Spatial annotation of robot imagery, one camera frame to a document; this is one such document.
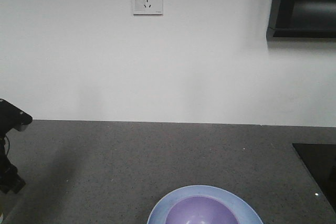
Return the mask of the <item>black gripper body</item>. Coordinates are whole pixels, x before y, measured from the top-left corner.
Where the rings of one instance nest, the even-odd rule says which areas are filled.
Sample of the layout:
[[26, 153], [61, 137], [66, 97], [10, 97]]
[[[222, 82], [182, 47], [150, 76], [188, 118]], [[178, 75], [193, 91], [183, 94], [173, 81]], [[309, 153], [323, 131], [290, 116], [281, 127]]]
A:
[[26, 185], [17, 167], [8, 159], [10, 142], [7, 133], [12, 129], [22, 132], [32, 121], [29, 114], [1, 98], [1, 192], [4, 194], [9, 191], [17, 194]]

